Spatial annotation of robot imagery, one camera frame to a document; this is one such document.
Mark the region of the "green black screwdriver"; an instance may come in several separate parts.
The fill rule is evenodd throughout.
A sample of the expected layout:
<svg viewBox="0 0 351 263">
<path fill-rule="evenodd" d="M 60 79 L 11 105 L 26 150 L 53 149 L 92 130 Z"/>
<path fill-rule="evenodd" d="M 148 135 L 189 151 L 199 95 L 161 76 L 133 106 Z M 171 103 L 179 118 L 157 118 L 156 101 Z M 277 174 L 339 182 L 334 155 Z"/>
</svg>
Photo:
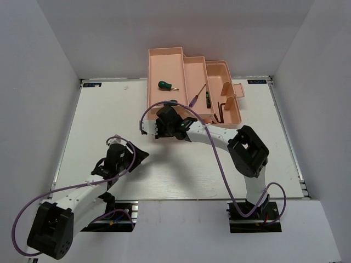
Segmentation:
<svg viewBox="0 0 351 263">
<path fill-rule="evenodd" d="M 211 108 L 211 98 L 209 92 L 206 92 L 206 107 Z"/>
<path fill-rule="evenodd" d="M 169 105 L 177 105 L 177 101 L 176 100 L 170 100 L 170 101 L 167 101 L 167 103 Z"/>
</svg>

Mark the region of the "blue red screwdriver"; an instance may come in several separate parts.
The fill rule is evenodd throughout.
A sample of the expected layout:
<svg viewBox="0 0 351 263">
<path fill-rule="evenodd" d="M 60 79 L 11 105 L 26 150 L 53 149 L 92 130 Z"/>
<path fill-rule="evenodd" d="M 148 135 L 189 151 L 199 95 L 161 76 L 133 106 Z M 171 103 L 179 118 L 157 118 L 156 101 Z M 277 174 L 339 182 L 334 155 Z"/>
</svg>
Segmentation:
<svg viewBox="0 0 351 263">
<path fill-rule="evenodd" d="M 199 95 L 201 94 L 201 92 L 203 91 L 203 89 L 206 87 L 206 84 L 204 84 L 203 85 L 203 87 L 199 90 L 199 92 L 193 97 L 193 99 L 190 101 L 190 103 L 189 103 L 189 107 L 190 108 L 192 108 L 195 104 L 196 104 L 196 102 L 197 102 L 197 100 L 198 100 L 198 98 L 199 98 Z"/>
</svg>

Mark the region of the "stubby green screwdriver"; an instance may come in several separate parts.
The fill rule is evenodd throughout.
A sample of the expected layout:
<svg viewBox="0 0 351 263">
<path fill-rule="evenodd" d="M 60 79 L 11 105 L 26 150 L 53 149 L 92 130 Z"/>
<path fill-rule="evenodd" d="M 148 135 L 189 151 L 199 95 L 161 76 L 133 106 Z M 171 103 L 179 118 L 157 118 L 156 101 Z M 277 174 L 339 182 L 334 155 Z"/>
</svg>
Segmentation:
<svg viewBox="0 0 351 263">
<path fill-rule="evenodd" d="M 179 91 L 178 88 L 172 86 L 170 83 L 167 83 L 165 81 L 159 81 L 157 86 L 160 90 L 164 91 Z"/>
</svg>

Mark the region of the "pink plastic tool box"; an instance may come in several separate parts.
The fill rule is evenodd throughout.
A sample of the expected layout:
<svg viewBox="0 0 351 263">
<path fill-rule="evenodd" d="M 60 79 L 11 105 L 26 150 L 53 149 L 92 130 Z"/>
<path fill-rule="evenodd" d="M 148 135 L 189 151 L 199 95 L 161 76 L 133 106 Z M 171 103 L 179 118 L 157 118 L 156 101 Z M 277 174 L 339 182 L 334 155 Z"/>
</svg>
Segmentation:
<svg viewBox="0 0 351 263">
<path fill-rule="evenodd" d="M 165 81 L 179 91 L 164 91 L 157 86 L 159 81 Z M 236 84 L 231 79 L 228 64 L 224 60 L 207 61 L 203 56 L 186 56 L 181 47 L 149 49 L 148 66 L 148 119 L 156 119 L 160 109 L 155 103 L 159 101 L 176 100 L 177 103 L 189 105 L 193 97 L 206 84 L 196 104 L 192 109 L 206 123 L 212 123 L 211 116 L 216 115 L 219 127 L 235 128 L 242 119 L 238 98 L 245 95 L 242 84 Z M 206 107 L 206 92 L 211 98 L 211 108 Z M 223 107 L 224 123 L 220 123 L 218 104 Z"/>
</svg>

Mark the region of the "large brown hex key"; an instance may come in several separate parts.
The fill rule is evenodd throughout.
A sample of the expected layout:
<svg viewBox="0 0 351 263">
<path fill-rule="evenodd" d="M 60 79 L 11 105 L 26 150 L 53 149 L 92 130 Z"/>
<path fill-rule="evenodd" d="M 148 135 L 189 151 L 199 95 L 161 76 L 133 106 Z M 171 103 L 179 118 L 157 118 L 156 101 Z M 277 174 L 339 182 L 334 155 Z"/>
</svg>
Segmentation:
<svg viewBox="0 0 351 263">
<path fill-rule="evenodd" d="M 220 123 L 224 123 L 223 107 L 225 106 L 225 103 L 217 102 L 217 104 L 219 109 Z"/>
</svg>

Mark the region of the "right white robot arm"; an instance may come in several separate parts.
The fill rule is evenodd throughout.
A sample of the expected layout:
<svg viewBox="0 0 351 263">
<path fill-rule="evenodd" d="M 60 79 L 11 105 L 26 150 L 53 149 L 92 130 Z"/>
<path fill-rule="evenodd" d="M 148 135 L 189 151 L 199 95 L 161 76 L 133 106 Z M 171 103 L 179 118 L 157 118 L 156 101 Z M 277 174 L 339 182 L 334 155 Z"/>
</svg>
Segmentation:
<svg viewBox="0 0 351 263">
<path fill-rule="evenodd" d="M 241 217 L 252 216 L 259 219 L 267 213 L 266 203 L 269 197 L 265 178 L 260 173 L 265 172 L 269 150 L 250 126 L 243 125 L 240 129 L 228 129 L 205 124 L 199 116 L 183 119 L 171 105 L 164 105 L 156 115 L 158 136 L 167 135 L 178 140 L 200 142 L 212 146 L 225 187 Z M 218 148 L 230 154 L 236 170 L 244 176 L 247 213 L 242 212 L 236 204 L 219 160 Z"/>
</svg>

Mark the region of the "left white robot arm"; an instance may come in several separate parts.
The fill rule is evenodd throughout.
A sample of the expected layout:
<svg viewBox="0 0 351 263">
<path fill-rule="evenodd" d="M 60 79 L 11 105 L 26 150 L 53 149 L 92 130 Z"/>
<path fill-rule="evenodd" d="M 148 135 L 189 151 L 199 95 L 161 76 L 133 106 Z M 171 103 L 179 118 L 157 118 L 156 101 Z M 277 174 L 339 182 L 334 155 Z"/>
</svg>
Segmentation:
<svg viewBox="0 0 351 263">
<path fill-rule="evenodd" d="M 82 186 L 58 201 L 45 201 L 39 206 L 27 245 L 53 259 L 62 259 L 82 229 L 95 219 L 115 215 L 115 197 L 109 189 L 148 156 L 131 142 L 109 143 L 106 156 L 96 163 Z"/>
</svg>

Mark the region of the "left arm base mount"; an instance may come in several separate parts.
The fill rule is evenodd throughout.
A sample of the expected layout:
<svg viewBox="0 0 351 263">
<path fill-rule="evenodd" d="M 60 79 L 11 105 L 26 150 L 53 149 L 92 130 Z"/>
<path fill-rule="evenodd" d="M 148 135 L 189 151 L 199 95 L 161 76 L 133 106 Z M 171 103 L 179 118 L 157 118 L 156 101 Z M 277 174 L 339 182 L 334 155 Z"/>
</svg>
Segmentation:
<svg viewBox="0 0 351 263">
<path fill-rule="evenodd" d="M 133 225 L 137 223 L 138 201 L 116 201 L 114 206 L 107 211 L 113 209 L 120 209 L 120 211 L 115 211 L 89 224 L 82 232 L 132 232 L 131 222 Z"/>
</svg>

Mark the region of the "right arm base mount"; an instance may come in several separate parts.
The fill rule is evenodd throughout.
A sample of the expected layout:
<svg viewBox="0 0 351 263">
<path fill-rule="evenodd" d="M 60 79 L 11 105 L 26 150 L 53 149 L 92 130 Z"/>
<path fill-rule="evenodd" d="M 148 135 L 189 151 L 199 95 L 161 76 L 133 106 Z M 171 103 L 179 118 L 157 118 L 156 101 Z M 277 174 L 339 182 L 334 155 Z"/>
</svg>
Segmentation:
<svg viewBox="0 0 351 263">
<path fill-rule="evenodd" d="M 278 206 L 276 202 L 269 202 L 260 214 L 252 214 L 243 218 L 234 207 L 227 203 L 230 233 L 278 233 L 282 232 Z"/>
</svg>

